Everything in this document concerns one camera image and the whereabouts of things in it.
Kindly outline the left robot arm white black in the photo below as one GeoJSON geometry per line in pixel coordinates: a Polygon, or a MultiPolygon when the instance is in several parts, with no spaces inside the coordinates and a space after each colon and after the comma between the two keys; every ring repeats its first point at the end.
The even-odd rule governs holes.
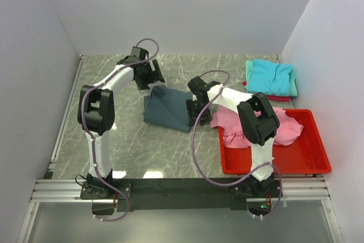
{"type": "Polygon", "coordinates": [[[85,188],[100,196],[116,190],[108,141],[115,120],[114,95],[132,81],[139,90],[147,90],[157,81],[165,82],[156,59],[131,63],[124,58],[104,79],[84,85],[80,91],[77,120],[88,140],[90,161],[85,188]]]}

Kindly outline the slate blue t shirt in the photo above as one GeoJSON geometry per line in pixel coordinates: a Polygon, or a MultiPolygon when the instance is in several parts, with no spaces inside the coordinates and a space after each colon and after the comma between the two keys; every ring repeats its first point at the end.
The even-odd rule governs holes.
{"type": "Polygon", "coordinates": [[[191,127],[186,101],[192,97],[192,92],[154,86],[151,93],[144,96],[143,120],[145,123],[188,133],[191,127]]]}

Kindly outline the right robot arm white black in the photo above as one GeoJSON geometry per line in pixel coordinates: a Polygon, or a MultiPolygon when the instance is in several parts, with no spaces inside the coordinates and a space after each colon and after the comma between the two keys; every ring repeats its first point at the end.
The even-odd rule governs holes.
{"type": "Polygon", "coordinates": [[[217,187],[235,187],[243,182],[258,183],[263,188],[270,186],[275,179],[272,149],[280,122],[267,96],[262,92],[239,92],[217,81],[206,83],[200,76],[190,80],[188,88],[193,93],[193,98],[186,101],[189,122],[193,125],[191,156],[200,175],[217,187]],[[210,117],[209,107],[212,104],[237,113],[243,134],[251,143],[250,172],[235,182],[219,183],[208,178],[196,159],[196,129],[200,119],[210,117]]]}

